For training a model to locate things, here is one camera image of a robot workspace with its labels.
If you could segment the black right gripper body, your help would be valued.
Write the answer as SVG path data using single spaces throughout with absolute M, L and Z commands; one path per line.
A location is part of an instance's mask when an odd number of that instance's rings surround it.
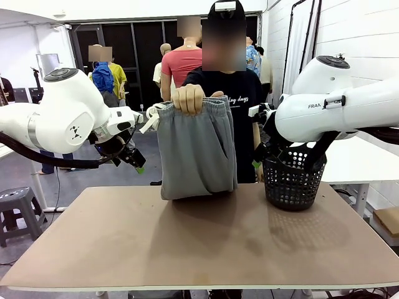
M 267 156 L 279 156 L 281 153 L 281 147 L 279 143 L 279 139 L 274 136 L 266 136 L 264 140 L 264 144 L 266 147 L 266 155 Z

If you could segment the person's right hand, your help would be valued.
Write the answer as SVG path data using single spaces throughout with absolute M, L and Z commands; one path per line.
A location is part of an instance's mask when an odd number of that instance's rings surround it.
M 206 97 L 202 87 L 197 84 L 187 84 L 177 88 L 171 96 L 175 108 L 185 115 L 195 116 L 201 113 L 203 99 Z

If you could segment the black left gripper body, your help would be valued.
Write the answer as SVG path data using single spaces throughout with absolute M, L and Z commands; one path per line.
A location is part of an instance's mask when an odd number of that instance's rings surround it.
M 99 164 L 111 163 L 120 165 L 121 162 L 129 163 L 126 142 L 123 138 L 111 138 L 104 143 L 99 143 Z

